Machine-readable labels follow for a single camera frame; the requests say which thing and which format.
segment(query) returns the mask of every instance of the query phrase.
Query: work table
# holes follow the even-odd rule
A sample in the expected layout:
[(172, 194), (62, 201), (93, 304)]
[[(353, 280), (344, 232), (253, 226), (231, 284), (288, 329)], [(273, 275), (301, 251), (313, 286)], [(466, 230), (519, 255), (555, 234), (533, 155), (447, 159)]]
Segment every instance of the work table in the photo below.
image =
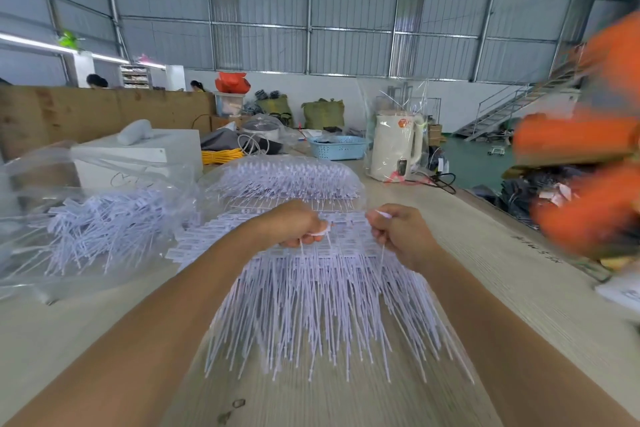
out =
[[(351, 165), (360, 172), (359, 162)], [(441, 189), (362, 180), (369, 206), (395, 202), (420, 209), (447, 251), (640, 419), (640, 335), (618, 306), (593, 292), (593, 279)], [(116, 289), (49, 307), (26, 299), (0, 302), (0, 423), (175, 270), (165, 266)], [(201, 348), (162, 425), (209, 427), (229, 410), (229, 426), (502, 425), (482, 384), (471, 384), (448, 358), (428, 358), (423, 383), (396, 325), (386, 324), (391, 383), (381, 355), (375, 364), (352, 360), (349, 382), (344, 368), (326, 358), (316, 360), (312, 382), (302, 358), (299, 369), (287, 364), (272, 381), (262, 374), (256, 348), (240, 380), (224, 361), (204, 379)], [(246, 405), (234, 410), (233, 400), (241, 398)]]

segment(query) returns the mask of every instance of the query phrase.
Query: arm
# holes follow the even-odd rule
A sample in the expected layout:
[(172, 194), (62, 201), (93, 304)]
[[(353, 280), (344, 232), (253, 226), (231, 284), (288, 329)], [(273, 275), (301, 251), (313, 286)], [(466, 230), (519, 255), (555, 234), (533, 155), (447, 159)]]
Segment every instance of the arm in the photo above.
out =
[(155, 426), (213, 315), (261, 250), (320, 240), (326, 226), (300, 201), (246, 221), (124, 315), (5, 427)]
[(502, 304), (435, 241), (420, 212), (385, 204), (367, 214), (379, 243), (422, 274), (505, 427), (637, 427), (629, 413)]

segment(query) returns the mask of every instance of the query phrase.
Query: hand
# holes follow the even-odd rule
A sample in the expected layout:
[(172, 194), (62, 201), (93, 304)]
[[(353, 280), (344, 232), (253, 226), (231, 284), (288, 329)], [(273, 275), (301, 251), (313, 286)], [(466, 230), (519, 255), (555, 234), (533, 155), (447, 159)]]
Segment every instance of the hand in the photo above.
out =
[(371, 233), (380, 245), (395, 252), (404, 266), (416, 270), (426, 255), (440, 248), (416, 208), (383, 204), (377, 209), (390, 214), (391, 218), (385, 218), (376, 210), (368, 211)]
[(299, 199), (287, 201), (274, 209), (249, 221), (257, 227), (256, 234), (261, 239), (261, 248), (266, 250), (276, 244), (296, 247), (302, 242), (311, 245), (322, 240), (323, 236), (311, 236), (311, 233), (323, 232), (328, 223), (320, 220), (318, 213)]

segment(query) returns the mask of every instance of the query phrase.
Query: white kettle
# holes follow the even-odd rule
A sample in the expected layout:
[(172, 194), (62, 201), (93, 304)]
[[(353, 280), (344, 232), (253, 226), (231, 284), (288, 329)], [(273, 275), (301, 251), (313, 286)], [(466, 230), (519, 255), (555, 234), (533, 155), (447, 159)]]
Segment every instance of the white kettle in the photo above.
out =
[(403, 111), (384, 110), (376, 115), (371, 169), (373, 179), (403, 181), (422, 155), (424, 118)]

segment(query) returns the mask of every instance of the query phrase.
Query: brown cardboard partition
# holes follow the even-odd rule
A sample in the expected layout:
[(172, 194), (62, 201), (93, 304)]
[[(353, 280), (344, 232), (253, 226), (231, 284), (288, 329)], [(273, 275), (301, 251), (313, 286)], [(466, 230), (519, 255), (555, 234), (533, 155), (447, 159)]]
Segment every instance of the brown cardboard partition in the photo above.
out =
[(10, 160), (62, 140), (99, 139), (139, 119), (202, 134), (211, 131), (203, 115), (214, 108), (203, 92), (0, 86), (0, 149)]

